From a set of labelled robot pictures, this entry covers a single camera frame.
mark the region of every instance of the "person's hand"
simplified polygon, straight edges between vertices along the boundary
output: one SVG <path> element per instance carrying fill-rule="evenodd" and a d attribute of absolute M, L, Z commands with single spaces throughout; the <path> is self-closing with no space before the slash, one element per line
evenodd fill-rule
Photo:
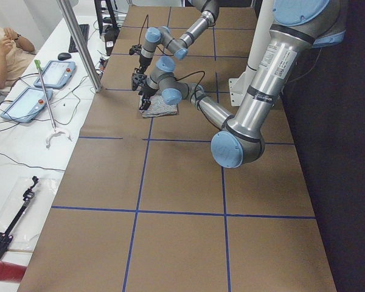
<path fill-rule="evenodd" d="M 7 55 L 12 49 L 13 42 L 5 36 L 0 40 L 0 54 Z"/>
<path fill-rule="evenodd" d="M 10 27 L 5 27 L 4 28 L 4 34 L 6 35 L 7 38 L 9 38 L 12 41 L 18 38 L 17 32 L 15 32 Z"/>

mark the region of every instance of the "metal post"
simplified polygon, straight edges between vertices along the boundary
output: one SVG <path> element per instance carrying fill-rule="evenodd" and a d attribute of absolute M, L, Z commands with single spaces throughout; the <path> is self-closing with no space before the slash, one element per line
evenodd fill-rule
<path fill-rule="evenodd" d="M 93 87 L 95 88 L 95 92 L 100 92 L 100 90 L 102 90 L 102 84 L 94 68 L 91 55 L 89 54 L 88 48 L 86 47 L 86 43 L 78 26 L 73 8 L 68 0 L 57 0 L 57 3 L 61 9 L 63 18 L 68 25 L 68 29 L 73 37 L 78 52 L 80 53 L 81 60 L 83 61 L 88 76 L 92 81 Z"/>

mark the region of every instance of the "black keyboard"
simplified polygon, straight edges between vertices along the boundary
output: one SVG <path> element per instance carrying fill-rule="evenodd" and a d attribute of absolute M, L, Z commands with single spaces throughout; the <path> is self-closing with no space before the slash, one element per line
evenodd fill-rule
<path fill-rule="evenodd" d="M 88 35 L 89 35 L 89 24 L 80 24 L 79 26 L 80 26 L 81 33 L 84 36 L 85 44 L 87 44 L 88 43 Z M 72 36 L 71 36 L 71 42 L 69 44 L 68 52 L 69 53 L 78 52 Z"/>

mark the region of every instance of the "computer mouse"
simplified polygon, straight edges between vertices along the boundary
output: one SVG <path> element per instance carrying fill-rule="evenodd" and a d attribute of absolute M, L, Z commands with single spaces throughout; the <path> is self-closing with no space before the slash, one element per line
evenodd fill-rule
<path fill-rule="evenodd" d="M 72 57 L 72 55 L 71 55 L 71 54 L 66 53 L 66 52 L 63 52 L 63 53 L 59 53 L 57 58 L 58 58 L 60 61 L 65 61 L 65 60 L 67 60 L 67 59 L 70 59 L 71 57 Z"/>

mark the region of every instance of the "white table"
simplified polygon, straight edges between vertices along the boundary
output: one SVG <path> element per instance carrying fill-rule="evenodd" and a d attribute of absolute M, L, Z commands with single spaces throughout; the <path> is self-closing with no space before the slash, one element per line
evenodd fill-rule
<path fill-rule="evenodd" d="M 88 50 L 91 54 L 93 63 L 96 65 L 99 62 L 100 57 L 105 57 L 103 56 L 103 54 L 105 54 L 104 43 L 100 40 L 99 33 L 94 32 L 94 23 L 96 21 L 96 17 L 78 16 L 77 21 L 79 24 L 89 24 L 90 39 L 88 40 Z M 49 60 L 56 60 L 57 55 L 60 52 L 68 51 L 69 39 L 70 33 L 65 21 L 62 19 L 35 58 L 41 61 L 42 67 L 45 66 Z M 80 83 L 84 76 L 87 76 L 79 53 L 72 53 L 72 58 L 69 60 L 74 61 L 77 65 L 75 74 L 63 89 L 54 91 L 52 102 L 65 96 Z M 35 72 L 37 72 L 37 69 L 34 62 L 32 62 L 23 75 Z M 34 76 L 24 80 L 32 86 L 32 83 L 36 78 L 37 76 Z M 26 86 L 27 85 L 23 82 L 18 81 L 6 99 L 15 99 Z M 18 162 L 26 163 L 28 165 L 37 165 L 45 168 L 64 170 L 69 162 L 69 158 L 71 157 L 72 151 L 78 139 L 80 128 L 85 121 L 86 115 L 94 97 L 94 89 L 92 88 L 92 83 L 89 78 L 87 78 L 82 83 L 81 87 L 76 89 L 75 93 L 80 98 L 80 103 L 74 114 L 73 120 L 68 125 L 57 124 L 58 127 L 63 127 L 69 130 L 71 133 L 71 141 L 67 139 L 65 135 L 53 137 L 50 141 L 50 149 L 47 149 L 46 136 L 52 129 L 50 120 L 45 122 L 34 120 L 31 123 L 21 123 L 9 130 L 0 132 L 0 152 L 5 153 Z M 63 123 L 68 122 L 77 103 L 78 99 L 76 99 L 76 97 L 72 94 L 68 95 L 62 101 L 54 103 L 52 105 L 52 111 L 55 119 Z M 7 106 L 8 103 L 3 104 L 0 109 L 4 110 Z M 43 109 L 43 112 L 40 113 L 36 118 L 41 120 L 48 119 L 49 115 L 47 108 Z M 0 123 L 0 130 L 8 128 L 14 124 L 14 122 Z M 0 155 L 0 213 L 6 204 L 8 196 L 13 191 L 13 188 L 19 179 L 32 178 L 32 176 L 35 175 L 39 179 L 56 180 L 59 184 L 63 177 L 63 173 L 64 172 L 58 172 L 54 170 L 30 169 L 26 166 L 17 165 L 8 158 Z M 24 191 L 26 191 L 26 189 L 23 189 L 20 195 L 23 195 Z M 40 221 L 45 221 L 48 210 L 49 208 L 46 208 L 46 210 L 42 212 L 44 215 L 38 218 Z M 27 265 L 31 255 L 31 252 L 9 251 L 5 254 L 2 260 L 5 262 Z M 0 282 L 0 291 L 16 291 L 18 286 L 18 284 L 14 283 Z"/>

